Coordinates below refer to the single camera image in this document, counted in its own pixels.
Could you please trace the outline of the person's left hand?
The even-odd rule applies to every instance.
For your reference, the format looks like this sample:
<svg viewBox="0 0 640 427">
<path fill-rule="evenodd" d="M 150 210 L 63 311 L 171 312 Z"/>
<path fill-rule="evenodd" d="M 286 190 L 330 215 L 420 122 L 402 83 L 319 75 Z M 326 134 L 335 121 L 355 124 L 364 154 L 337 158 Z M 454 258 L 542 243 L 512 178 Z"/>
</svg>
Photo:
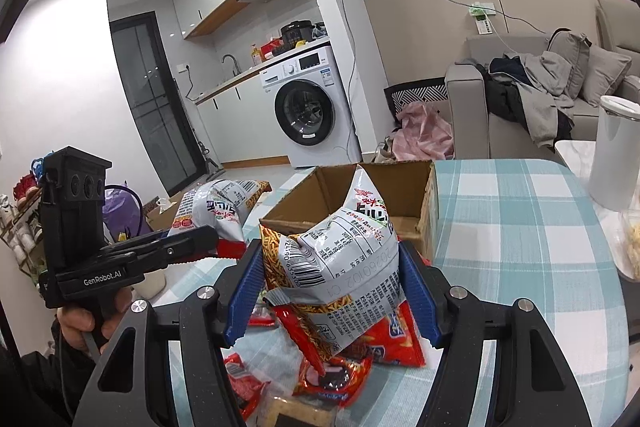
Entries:
<svg viewBox="0 0 640 427">
<path fill-rule="evenodd" d="M 105 319 L 101 326 L 101 334 L 105 339 L 113 336 L 122 317 L 130 308 L 131 299 L 130 287 L 119 289 L 114 299 L 115 313 Z M 91 334 L 96 327 L 96 320 L 92 313 L 78 307 L 63 307 L 56 310 L 56 318 L 66 343 L 76 350 L 88 353 L 89 348 L 84 334 Z"/>
</svg>

